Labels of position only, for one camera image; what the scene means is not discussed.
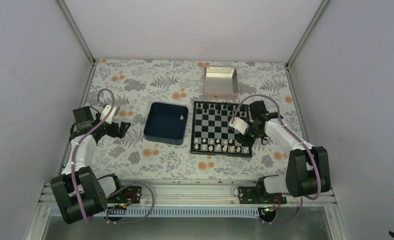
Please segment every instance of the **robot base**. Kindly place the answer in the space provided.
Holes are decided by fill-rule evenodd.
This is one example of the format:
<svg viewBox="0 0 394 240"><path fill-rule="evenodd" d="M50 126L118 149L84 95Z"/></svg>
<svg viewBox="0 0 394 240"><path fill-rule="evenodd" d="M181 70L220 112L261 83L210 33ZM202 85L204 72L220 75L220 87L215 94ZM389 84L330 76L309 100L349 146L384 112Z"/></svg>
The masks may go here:
<svg viewBox="0 0 394 240"><path fill-rule="evenodd" d="M264 193L263 195L259 194L256 186L240 186L238 187L238 197L240 204L278 204L278 199L281 201L281 204L287 203L287 198L282 196L281 193Z"/></svg>

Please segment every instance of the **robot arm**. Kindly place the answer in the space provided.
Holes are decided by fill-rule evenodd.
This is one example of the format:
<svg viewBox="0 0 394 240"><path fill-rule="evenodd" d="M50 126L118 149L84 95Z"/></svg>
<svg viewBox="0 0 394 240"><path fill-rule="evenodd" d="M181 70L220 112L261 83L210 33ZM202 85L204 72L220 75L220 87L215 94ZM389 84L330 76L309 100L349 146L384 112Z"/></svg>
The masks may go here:
<svg viewBox="0 0 394 240"><path fill-rule="evenodd" d="M75 178L87 216L106 210L107 197L121 188L120 180L115 174L97 178L90 168L99 140L104 135L109 135L112 138L123 138L130 127L130 123L121 122L119 127L117 123L112 122L112 118L117 112L116 107L111 111L112 113L106 118L105 122L79 144L79 140L100 123L107 115L107 109L110 110L110 108L111 106L107 105L102 113L96 114L95 119L89 106L73 110L75 124L70 130L69 140L72 147L69 161L61 175L51 179L50 183L61 215L68 224L82 219L71 178L72 156L75 146L79 145L75 153Z"/></svg>
<svg viewBox="0 0 394 240"><path fill-rule="evenodd" d="M246 123L236 117L229 124L241 133L238 142L251 148L256 139L269 136L289 156L286 174L259 178L256 187L260 198L277 193L290 194L293 197L316 193L315 171L308 168L307 164L312 166L312 163L303 144L314 156L321 180L321 192L330 190L329 160L325 148L313 146L304 140L297 141L294 137L295 133L288 127L288 130L292 132L289 133L279 121L282 116L279 116L277 112L268 112L263 101L250 104L250 113L253 118L252 123Z"/></svg>

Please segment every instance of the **chessboard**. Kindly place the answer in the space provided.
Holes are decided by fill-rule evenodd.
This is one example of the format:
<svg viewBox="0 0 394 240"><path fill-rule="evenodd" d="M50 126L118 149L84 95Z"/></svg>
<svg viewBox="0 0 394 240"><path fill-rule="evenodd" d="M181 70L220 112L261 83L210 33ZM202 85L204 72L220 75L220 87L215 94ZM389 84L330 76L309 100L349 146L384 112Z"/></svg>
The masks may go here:
<svg viewBox="0 0 394 240"><path fill-rule="evenodd" d="M227 155L251 158L251 148L237 142L239 132L229 127L237 103L195 101L192 119L191 154ZM248 122L248 105L242 104L237 117Z"/></svg>

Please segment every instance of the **metal floor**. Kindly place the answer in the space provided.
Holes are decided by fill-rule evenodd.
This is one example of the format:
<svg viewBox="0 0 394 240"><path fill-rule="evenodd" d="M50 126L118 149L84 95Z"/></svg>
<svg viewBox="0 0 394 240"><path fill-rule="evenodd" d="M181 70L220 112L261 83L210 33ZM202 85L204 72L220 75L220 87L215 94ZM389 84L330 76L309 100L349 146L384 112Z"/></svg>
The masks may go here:
<svg viewBox="0 0 394 240"><path fill-rule="evenodd" d="M295 208L278 210L277 220L286 220ZM284 225L261 225L250 218L147 218L126 225L107 224L95 217L87 224L67 225L61 217L50 217L46 240L329 240L332 239L323 207L305 207L295 221Z"/></svg>

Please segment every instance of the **black bracket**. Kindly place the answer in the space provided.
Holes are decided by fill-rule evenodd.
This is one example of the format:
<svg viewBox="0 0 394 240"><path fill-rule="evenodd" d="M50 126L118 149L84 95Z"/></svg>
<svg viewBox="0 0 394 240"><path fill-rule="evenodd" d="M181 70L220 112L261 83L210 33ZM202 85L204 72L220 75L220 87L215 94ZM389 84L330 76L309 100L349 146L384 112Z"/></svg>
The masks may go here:
<svg viewBox="0 0 394 240"><path fill-rule="evenodd" d="M138 204L141 200L141 190L140 186L129 186L116 194L116 196L112 196L107 199L107 202L109 204Z"/></svg>
<svg viewBox="0 0 394 240"><path fill-rule="evenodd" d="M280 193L264 194L263 199L259 196L255 186L239 186L238 198L240 204L278 204L278 198L281 204L287 203L287 198Z"/></svg>

